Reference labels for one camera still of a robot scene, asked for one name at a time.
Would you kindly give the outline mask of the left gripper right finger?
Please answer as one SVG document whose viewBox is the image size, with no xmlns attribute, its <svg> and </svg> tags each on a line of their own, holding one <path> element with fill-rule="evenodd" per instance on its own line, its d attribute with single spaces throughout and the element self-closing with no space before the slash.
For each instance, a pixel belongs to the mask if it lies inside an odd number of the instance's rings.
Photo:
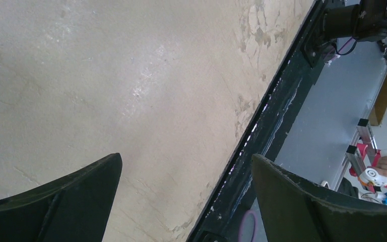
<svg viewBox="0 0 387 242">
<path fill-rule="evenodd" d="M 350 197 L 252 156 L 268 241 L 387 241 L 387 205 Z"/>
</svg>

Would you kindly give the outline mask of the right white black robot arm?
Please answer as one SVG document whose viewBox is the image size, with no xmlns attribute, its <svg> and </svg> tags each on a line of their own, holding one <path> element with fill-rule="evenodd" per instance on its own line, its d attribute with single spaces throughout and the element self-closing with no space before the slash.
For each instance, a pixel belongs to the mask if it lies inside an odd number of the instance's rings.
<svg viewBox="0 0 387 242">
<path fill-rule="evenodd" d="M 323 17 L 326 39 L 352 37 L 358 42 L 375 42 L 387 37 L 387 1 L 360 1 L 329 9 Z"/>
</svg>

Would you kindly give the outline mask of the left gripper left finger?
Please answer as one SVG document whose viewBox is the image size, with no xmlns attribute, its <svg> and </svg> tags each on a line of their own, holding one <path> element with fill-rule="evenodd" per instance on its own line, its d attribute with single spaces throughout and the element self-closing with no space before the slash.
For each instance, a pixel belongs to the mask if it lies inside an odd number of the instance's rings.
<svg viewBox="0 0 387 242">
<path fill-rule="evenodd" d="M 1 199 L 0 241 L 102 241 L 121 171 L 121 155 L 113 153 Z"/>
</svg>

